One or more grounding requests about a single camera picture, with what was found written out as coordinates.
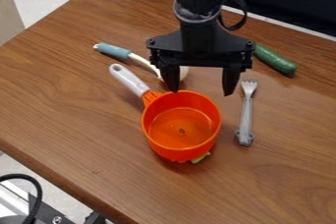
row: wood grain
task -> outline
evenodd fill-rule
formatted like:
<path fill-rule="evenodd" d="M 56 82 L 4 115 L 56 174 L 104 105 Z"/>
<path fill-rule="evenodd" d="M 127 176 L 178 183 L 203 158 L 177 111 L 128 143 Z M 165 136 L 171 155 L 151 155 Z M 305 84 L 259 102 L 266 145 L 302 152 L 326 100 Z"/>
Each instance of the wood grain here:
<path fill-rule="evenodd" d="M 91 47 L 147 56 L 147 38 L 178 27 L 172 2 L 73 0 L 3 46 L 0 148 L 116 223 L 335 223 L 336 43 L 249 19 L 237 34 L 298 63 L 296 76 L 257 59 L 243 74 L 259 81 L 256 140 L 244 148 L 234 140 L 240 89 L 224 98 L 219 69 L 192 68 L 183 86 L 218 104 L 222 131 L 200 164 L 170 163 L 140 131 L 140 100 L 109 76 L 115 60 Z"/>

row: silver fork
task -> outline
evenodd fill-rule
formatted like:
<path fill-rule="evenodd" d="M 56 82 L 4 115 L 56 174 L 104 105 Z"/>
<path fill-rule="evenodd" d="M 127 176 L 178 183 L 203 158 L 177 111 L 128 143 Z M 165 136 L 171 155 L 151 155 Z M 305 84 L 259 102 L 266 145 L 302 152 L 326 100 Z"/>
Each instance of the silver fork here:
<path fill-rule="evenodd" d="M 236 136 L 240 145 L 250 146 L 254 140 L 252 133 L 252 95 L 257 88 L 257 81 L 245 80 L 242 81 L 242 88 L 245 94 L 241 123 L 239 130 L 236 131 Z"/>

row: metal handle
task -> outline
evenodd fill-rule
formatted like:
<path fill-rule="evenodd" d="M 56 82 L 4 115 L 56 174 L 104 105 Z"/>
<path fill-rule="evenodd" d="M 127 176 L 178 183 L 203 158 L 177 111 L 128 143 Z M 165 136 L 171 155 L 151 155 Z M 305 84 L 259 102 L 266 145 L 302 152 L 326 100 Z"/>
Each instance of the metal handle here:
<path fill-rule="evenodd" d="M 236 136 L 239 144 L 244 146 L 250 146 L 254 140 L 252 133 L 252 99 L 250 97 L 244 99 L 241 123 Z"/>
<path fill-rule="evenodd" d="M 112 64 L 109 68 L 110 74 L 120 83 L 130 89 L 138 97 L 142 97 L 149 87 L 135 74 L 120 64 Z"/>

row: orange strainer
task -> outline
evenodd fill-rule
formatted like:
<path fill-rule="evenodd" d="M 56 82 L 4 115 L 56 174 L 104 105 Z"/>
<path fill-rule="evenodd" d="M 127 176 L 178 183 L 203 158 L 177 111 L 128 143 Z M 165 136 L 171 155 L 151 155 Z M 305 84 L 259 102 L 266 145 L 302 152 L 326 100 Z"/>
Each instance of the orange strainer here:
<path fill-rule="evenodd" d="M 141 126 L 151 148 L 172 161 L 185 162 L 206 154 L 221 127 L 219 109 L 210 98 L 187 90 L 159 93 L 120 64 L 111 75 L 142 98 Z"/>

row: cable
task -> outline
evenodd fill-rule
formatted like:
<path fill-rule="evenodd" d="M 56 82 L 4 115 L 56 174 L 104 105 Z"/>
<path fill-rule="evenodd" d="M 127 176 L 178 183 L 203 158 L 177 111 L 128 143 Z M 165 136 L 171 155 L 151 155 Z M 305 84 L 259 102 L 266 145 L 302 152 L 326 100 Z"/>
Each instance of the cable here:
<path fill-rule="evenodd" d="M 237 22 L 236 24 L 232 25 L 232 26 L 227 26 L 225 25 L 224 21 L 223 21 L 223 17 L 220 14 L 218 16 L 218 22 L 219 24 L 224 27 L 227 30 L 237 30 L 239 28 L 241 28 L 248 20 L 248 5 L 244 0 L 234 0 L 242 9 L 244 15 L 242 17 L 242 19 Z"/>
<path fill-rule="evenodd" d="M 23 222 L 23 224 L 33 224 L 35 216 L 37 214 L 37 211 L 38 211 L 38 209 L 40 208 L 40 206 L 42 204 L 42 195 L 43 195 L 42 187 L 36 181 L 35 178 L 33 178 L 31 176 L 28 176 L 28 175 L 25 175 L 25 174 L 8 174 L 8 175 L 0 176 L 0 183 L 3 182 L 3 181 L 13 180 L 13 179 L 20 179 L 20 180 L 29 181 L 36 188 L 36 201 L 35 201 L 35 204 L 34 204 L 32 210 L 31 210 L 31 212 L 29 213 L 29 215 L 26 217 L 26 219 Z"/>

